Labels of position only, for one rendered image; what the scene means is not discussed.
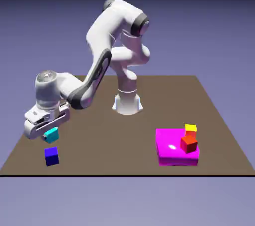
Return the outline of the small red cube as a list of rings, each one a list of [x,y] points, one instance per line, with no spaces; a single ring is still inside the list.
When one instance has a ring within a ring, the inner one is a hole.
[[[193,136],[185,136],[181,138],[180,148],[186,153],[192,153],[197,150],[198,142]]]

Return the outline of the large magenta box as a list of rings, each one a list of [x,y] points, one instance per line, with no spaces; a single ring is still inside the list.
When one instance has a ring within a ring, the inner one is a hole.
[[[185,129],[156,129],[155,144],[161,166],[198,165],[199,146],[195,152],[186,154],[180,148],[182,137],[185,137]]]

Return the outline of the small cyan cube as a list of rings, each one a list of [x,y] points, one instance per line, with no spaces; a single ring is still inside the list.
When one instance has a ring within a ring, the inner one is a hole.
[[[59,139],[59,134],[58,134],[58,127],[54,127],[48,131],[46,131],[42,139],[47,142],[48,144],[55,142],[56,140]]]

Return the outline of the small yellow cube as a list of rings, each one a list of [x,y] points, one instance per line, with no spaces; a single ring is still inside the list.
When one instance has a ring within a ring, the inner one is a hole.
[[[196,138],[197,136],[197,125],[195,124],[185,124],[185,136],[192,136]]]

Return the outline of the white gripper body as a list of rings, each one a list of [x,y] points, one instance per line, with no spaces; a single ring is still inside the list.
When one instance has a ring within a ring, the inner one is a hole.
[[[32,107],[25,113],[24,135],[29,139],[43,136],[48,130],[59,127],[70,119],[69,107],[56,107],[44,110]]]

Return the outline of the small blue cube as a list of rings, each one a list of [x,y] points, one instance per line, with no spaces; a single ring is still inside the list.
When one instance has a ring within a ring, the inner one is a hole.
[[[44,157],[47,166],[59,164],[57,147],[44,149]]]

